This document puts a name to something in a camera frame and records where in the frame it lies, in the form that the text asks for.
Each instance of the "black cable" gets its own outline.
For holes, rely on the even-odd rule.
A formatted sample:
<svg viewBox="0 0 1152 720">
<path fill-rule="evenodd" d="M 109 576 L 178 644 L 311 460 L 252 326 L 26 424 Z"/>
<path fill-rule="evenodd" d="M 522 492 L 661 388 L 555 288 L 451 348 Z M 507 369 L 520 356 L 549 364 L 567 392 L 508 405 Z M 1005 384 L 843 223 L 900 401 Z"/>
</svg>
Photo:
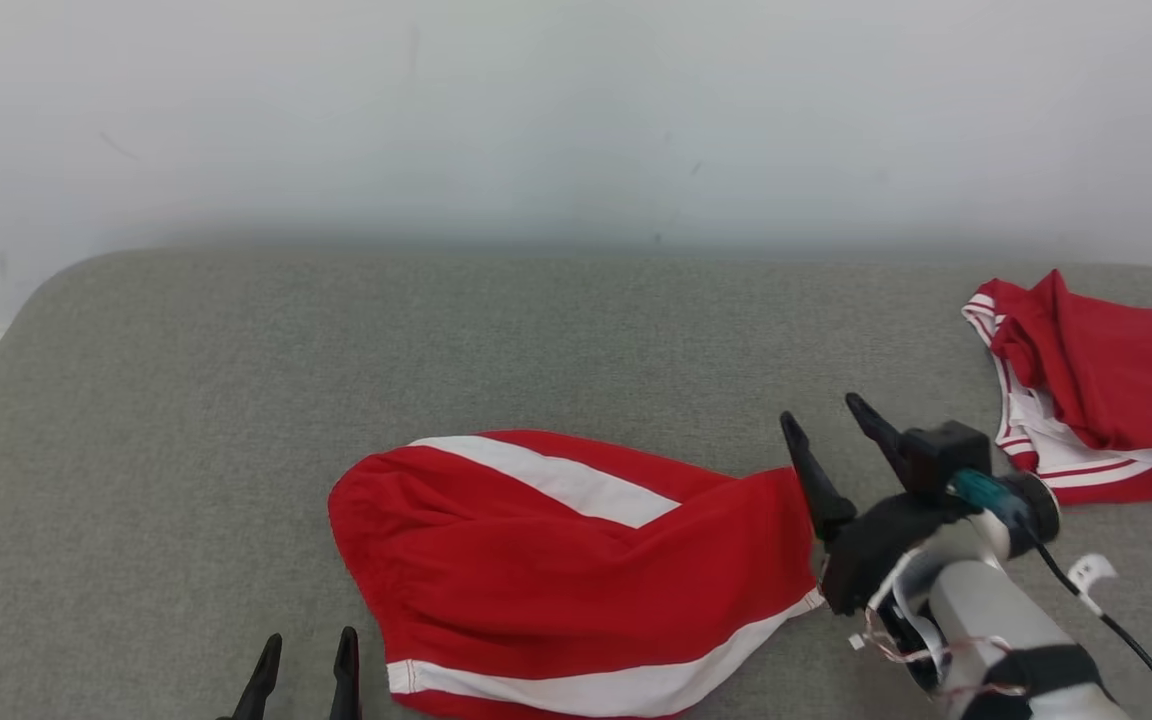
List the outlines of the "black cable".
<svg viewBox="0 0 1152 720">
<path fill-rule="evenodd" d="M 1074 579 L 1069 579 L 1068 575 L 1064 575 L 1064 573 L 1061 571 L 1060 564 L 1056 564 L 1056 559 L 1053 559 L 1052 553 L 1047 552 L 1047 546 L 1044 546 L 1043 543 L 1038 541 L 1038 538 L 1033 537 L 1033 533 L 1030 533 L 1029 537 L 1033 538 L 1034 547 L 1038 550 L 1038 555 L 1043 558 L 1043 562 L 1046 562 L 1047 568 L 1052 570 L 1052 574 L 1056 575 L 1056 579 L 1060 579 L 1061 584 L 1064 585 L 1069 592 L 1075 593 L 1075 596 L 1082 596 L 1083 592 L 1078 590 L 1078 585 L 1075 585 Z M 1149 652 L 1144 651 L 1144 647 L 1140 647 L 1140 644 L 1135 641 L 1132 635 L 1127 632 L 1123 629 L 1123 626 L 1117 624 L 1117 621 L 1114 620 L 1114 617 L 1106 615 L 1105 612 L 1098 612 L 1097 617 L 1099 617 L 1101 623 L 1105 623 L 1111 630 L 1114 630 L 1115 635 L 1123 638 L 1123 642 L 1128 643 L 1128 647 L 1132 649 L 1132 652 L 1137 653 L 1140 660 L 1152 673 L 1152 657 L 1149 657 Z"/>
</svg>

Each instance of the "white wall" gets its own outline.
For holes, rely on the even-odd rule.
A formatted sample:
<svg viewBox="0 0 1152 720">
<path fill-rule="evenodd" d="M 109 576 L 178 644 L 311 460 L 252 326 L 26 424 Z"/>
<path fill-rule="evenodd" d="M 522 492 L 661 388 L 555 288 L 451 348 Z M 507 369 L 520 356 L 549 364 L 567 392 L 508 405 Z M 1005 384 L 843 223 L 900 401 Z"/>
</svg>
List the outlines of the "white wall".
<svg viewBox="0 0 1152 720">
<path fill-rule="evenodd" d="M 1152 263 L 1152 0 L 0 0 L 0 329 L 296 222 Z"/>
</svg>

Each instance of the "black strip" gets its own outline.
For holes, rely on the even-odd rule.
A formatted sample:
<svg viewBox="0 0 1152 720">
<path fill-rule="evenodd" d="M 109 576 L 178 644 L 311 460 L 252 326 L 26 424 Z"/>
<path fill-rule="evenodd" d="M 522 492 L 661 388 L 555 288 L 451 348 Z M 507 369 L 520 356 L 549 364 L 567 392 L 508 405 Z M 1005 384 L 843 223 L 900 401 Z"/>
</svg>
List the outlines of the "black strip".
<svg viewBox="0 0 1152 720">
<path fill-rule="evenodd" d="M 1105 689 L 1096 661 L 1079 644 L 1011 651 L 991 667 L 980 682 L 984 685 L 991 683 L 1024 685 L 1029 688 L 1029 694 L 978 694 L 964 712 L 963 720 L 1028 720 L 1033 715 L 1029 710 L 1029 698 L 1085 683 L 1097 683 Z"/>
</svg>

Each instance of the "gray fabric surface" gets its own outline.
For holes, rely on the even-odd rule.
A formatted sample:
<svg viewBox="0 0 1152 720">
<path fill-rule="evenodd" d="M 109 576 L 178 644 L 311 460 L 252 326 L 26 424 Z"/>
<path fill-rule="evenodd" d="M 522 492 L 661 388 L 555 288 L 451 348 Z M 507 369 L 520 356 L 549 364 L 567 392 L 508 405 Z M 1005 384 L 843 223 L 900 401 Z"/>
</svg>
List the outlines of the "gray fabric surface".
<svg viewBox="0 0 1152 720">
<path fill-rule="evenodd" d="M 958 308 L 1033 265 L 369 258 L 154 251 L 68 270 L 0 350 L 0 717 L 228 714 L 270 632 L 270 720 L 325 717 L 340 626 L 369 720 L 389 700 L 376 627 L 325 498 L 353 462 L 435 434 L 531 427 L 725 473 L 785 464 L 793 409 L 861 506 L 895 479 L 846 412 L 992 432 L 998 387 Z M 1152 305 L 1152 270 L 1069 266 L 1075 291 Z M 1152 505 L 1079 507 L 1053 552 L 1124 575 L 1101 606 L 1152 651 Z M 1036 559 L 1011 573 L 1135 717 L 1152 676 Z M 925 719 L 855 620 L 813 612 L 690 717 Z"/>
</svg>

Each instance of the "folded red garment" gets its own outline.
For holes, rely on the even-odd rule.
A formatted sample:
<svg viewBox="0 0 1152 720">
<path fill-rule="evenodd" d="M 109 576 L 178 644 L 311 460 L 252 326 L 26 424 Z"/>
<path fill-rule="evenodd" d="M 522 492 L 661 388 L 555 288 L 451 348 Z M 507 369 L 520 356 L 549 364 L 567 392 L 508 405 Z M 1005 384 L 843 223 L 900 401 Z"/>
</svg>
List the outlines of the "folded red garment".
<svg viewBox="0 0 1152 720">
<path fill-rule="evenodd" d="M 988 281 L 963 314 L 995 355 L 998 446 L 1061 502 L 1152 500 L 1152 309 Z"/>
<path fill-rule="evenodd" d="M 332 491 L 397 702 L 672 717 L 823 599 L 791 469 L 744 479 L 554 433 L 420 439 Z"/>
</svg>

